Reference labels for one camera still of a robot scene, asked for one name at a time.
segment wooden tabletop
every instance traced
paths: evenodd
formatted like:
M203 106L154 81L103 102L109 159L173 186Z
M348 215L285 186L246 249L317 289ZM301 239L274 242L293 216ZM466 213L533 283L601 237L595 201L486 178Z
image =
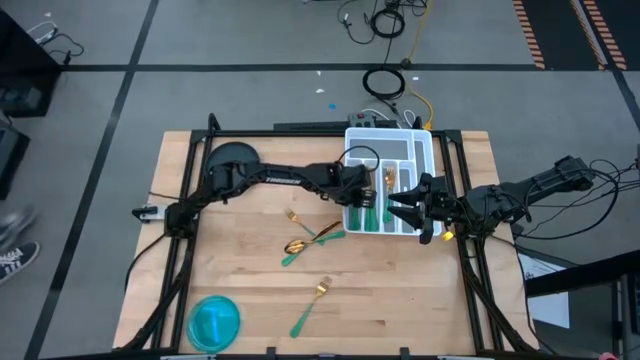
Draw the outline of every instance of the wooden tabletop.
M152 191L179 194L189 136L165 133ZM498 183L487 133L467 131L463 138L472 186ZM343 138L215 138L213 146L229 141L250 144L264 162L298 166L334 161L344 150ZM455 159L453 146L451 150ZM443 175L437 140L434 151L437 175ZM456 183L461 194L458 176ZM149 202L171 201L150 196ZM475 353L455 241L434 238L423 246L416 237L348 235L309 248L283 267L284 245L308 237L283 214L285 207L316 231L341 220L342 207L332 202L300 187L267 184L252 187L228 205L214 203L202 211L185 323L198 301L224 295L238 305L242 318L240 333L226 353L264 354L268 346L275 346L279 354L398 354L405 346L413 355ZM143 225L137 251L162 231L160 222ZM506 225L496 235L511 239ZM169 243L167 239L158 244L133 270L114 347L128 342L157 305ZM527 327L514 249L488 239L486 255L496 304L525 341L537 347ZM325 275L333 278L331 289L317 302L300 336L290 338L289 331ZM491 348L487 315L479 300L478 311L485 346ZM174 314L171 308L163 345L169 344ZM180 352L196 352L184 329Z

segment yellow cable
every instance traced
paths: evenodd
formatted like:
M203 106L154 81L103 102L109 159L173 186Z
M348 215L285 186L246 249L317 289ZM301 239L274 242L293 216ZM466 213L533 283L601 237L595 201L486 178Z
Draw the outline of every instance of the yellow cable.
M416 32L416 36L413 39L413 46L411 47L411 52L409 53L409 57L408 57L409 62L411 62L411 59L413 58L413 55L416 52L416 47L418 46L418 40L420 40L420 33L422 32L422 26L427 22L427 17L429 13L431 13L431 6L433 4L433 0L427 0L427 1L430 4L428 4L427 8L424 11L424 14L422 14L422 18L420 19L420 25L418 25L418 31ZM427 120L423 128L425 130L433 129L433 117L434 117L433 105L431 105L431 102L429 102L427 98L425 98L424 96L418 94L415 90L413 90L413 88L411 87L411 83L407 81L407 79L405 79L405 83L407 84L407 88L409 89L409 92L411 93L411 95L420 99L427 106L427 108L429 108L429 120Z

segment blue bowl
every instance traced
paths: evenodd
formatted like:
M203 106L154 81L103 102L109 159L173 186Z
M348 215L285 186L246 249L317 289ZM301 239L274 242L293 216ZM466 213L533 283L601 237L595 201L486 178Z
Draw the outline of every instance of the blue bowl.
M209 354L226 349L238 336L240 311L229 298L210 296L189 314L187 339L198 351Z

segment sneaker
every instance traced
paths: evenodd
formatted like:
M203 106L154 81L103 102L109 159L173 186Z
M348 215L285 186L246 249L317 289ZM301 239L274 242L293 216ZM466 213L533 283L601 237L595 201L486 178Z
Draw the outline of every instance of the sneaker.
M0 254L0 284L27 267L38 256L40 245L30 242Z
M33 206L11 213L0 219L0 252L4 252L15 244L18 235L24 231L33 220L36 219L36 211Z

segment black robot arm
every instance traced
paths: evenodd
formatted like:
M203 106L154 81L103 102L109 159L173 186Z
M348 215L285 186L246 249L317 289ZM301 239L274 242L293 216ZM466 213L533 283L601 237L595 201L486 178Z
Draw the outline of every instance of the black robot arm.
M340 162L316 163L305 167L230 162L212 166L202 185L186 199L173 203L165 212L165 233L189 237L193 219L212 202L242 195L258 183L301 186L342 206L373 207L376 192L370 188L370 170L364 165L344 166Z
M444 177L422 174L417 187L389 195L408 207L389 207L389 211L415 229L421 229L421 244L431 242L433 221L456 223L462 229L457 236L486 237L500 222L531 221L528 206L558 192L584 191L593 186L593 172L581 159L567 156L552 169L519 183L505 182L473 188L456 198Z

